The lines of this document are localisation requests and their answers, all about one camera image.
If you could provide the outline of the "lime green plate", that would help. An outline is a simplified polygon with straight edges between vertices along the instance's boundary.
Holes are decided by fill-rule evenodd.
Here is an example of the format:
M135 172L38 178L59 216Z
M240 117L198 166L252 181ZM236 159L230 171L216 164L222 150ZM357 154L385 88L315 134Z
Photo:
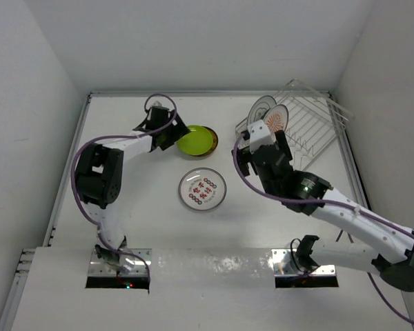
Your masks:
M200 155L207 152L213 144L211 133L204 126L188 126L189 133L180 138L177 147L189 156Z

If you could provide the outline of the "dark brown patterned plate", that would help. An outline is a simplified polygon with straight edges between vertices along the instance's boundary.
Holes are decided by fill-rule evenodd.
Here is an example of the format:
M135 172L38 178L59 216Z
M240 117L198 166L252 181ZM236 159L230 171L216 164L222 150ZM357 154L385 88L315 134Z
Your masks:
M217 133L212 128L209 128L207 126L204 126L204 128L207 129L211 133L212 138L213 138L213 144L207 152L200 154L200 155L195 155L195 157L197 158L210 156L216 150L218 143L219 143L219 137Z

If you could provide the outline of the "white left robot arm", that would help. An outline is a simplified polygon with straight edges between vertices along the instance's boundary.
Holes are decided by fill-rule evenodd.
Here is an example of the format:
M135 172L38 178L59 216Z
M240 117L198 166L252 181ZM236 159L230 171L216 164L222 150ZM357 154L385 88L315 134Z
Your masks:
M152 106L146 118L128 134L97 137L74 156L71 186L85 218L96 225L97 256L123 272L143 259L127 248L115 201L121 193L124 166L157 148L166 150L190 132L176 109Z

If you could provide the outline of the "white plate red characters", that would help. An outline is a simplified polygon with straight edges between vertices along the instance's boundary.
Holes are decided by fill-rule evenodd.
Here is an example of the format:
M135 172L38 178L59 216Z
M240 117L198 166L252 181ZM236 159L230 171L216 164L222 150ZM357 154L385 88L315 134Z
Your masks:
M224 201L227 185L218 171L205 167L195 168L181 178L178 194L181 202L190 210L207 212Z

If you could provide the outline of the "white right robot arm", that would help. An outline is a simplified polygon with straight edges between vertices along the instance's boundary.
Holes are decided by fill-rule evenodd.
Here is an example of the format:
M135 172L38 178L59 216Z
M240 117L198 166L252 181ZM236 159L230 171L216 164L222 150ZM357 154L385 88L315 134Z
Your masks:
M308 278L323 265L377 275L386 284L414 292L414 228L389 221L344 196L327 180L295 170L282 131L262 134L245 148L239 143L252 138L240 134L231 150L235 170L256 194L289 210L325 221L355 237L341 245L307 234L297 247L289 247L287 278L293 283Z

